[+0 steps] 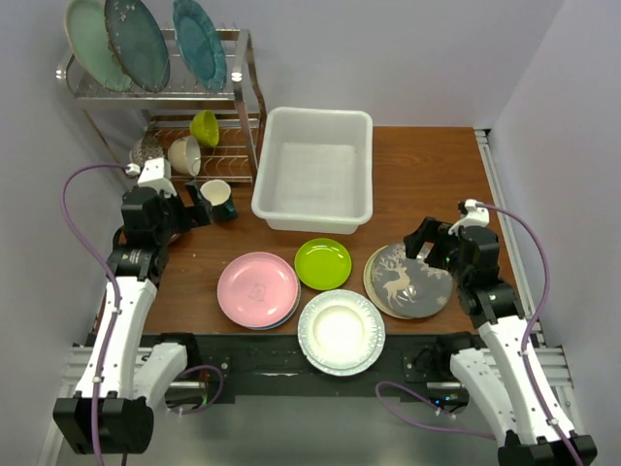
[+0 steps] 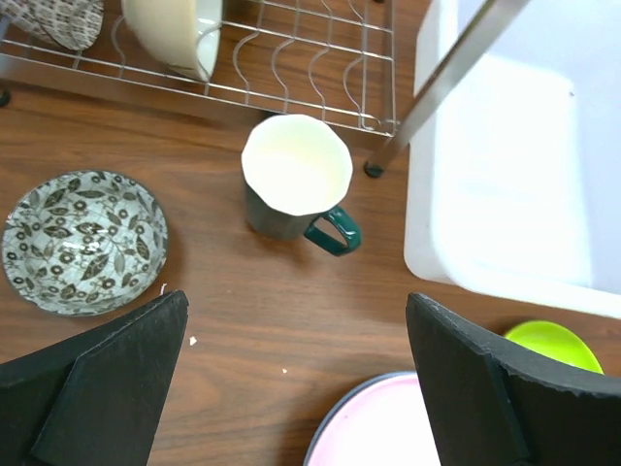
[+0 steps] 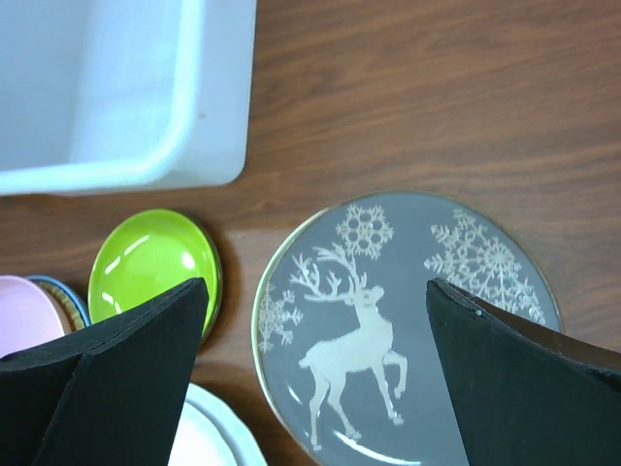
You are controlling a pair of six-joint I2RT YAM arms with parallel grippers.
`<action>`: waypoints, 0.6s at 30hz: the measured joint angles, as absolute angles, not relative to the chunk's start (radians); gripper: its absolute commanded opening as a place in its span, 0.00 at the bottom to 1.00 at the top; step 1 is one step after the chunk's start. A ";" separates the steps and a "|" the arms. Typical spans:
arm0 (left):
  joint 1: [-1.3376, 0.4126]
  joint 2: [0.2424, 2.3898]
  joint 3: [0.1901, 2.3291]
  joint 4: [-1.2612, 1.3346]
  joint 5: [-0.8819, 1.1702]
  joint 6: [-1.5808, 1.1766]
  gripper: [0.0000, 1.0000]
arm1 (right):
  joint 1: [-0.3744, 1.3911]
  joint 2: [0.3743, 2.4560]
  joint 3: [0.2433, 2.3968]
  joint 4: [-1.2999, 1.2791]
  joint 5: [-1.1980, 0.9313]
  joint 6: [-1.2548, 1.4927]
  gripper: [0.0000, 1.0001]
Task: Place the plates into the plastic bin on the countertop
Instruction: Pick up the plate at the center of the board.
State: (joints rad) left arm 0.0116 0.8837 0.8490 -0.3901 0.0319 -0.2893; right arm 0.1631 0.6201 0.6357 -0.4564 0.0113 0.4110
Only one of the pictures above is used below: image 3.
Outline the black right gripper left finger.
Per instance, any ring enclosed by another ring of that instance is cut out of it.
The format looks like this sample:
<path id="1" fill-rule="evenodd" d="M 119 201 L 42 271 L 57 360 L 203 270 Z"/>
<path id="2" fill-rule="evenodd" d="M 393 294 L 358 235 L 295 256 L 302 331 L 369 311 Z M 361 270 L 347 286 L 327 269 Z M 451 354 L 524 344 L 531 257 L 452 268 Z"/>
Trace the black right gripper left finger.
<path id="1" fill-rule="evenodd" d="M 167 464 L 208 304 L 190 279 L 2 357 L 2 464 Z"/>

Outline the grey reindeer plate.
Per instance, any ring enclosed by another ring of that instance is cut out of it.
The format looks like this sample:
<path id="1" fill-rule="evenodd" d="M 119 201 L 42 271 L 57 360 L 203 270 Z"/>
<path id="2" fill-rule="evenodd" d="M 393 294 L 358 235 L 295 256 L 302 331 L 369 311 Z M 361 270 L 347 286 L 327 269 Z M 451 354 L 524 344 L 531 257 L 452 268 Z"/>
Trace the grey reindeer plate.
<path id="1" fill-rule="evenodd" d="M 490 218 L 415 191 L 315 214 L 257 287 L 251 338 L 268 403 L 321 465 L 464 465 L 426 311 L 434 278 L 554 330 L 535 261 Z"/>

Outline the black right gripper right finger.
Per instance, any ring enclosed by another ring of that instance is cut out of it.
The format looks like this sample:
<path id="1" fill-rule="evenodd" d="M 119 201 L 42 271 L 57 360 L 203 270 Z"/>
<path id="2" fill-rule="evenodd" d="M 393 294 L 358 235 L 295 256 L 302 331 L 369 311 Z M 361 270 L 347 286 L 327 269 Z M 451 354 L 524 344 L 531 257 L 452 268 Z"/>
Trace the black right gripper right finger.
<path id="1" fill-rule="evenodd" d="M 619 353 L 443 279 L 426 309 L 470 464 L 619 464 Z"/>

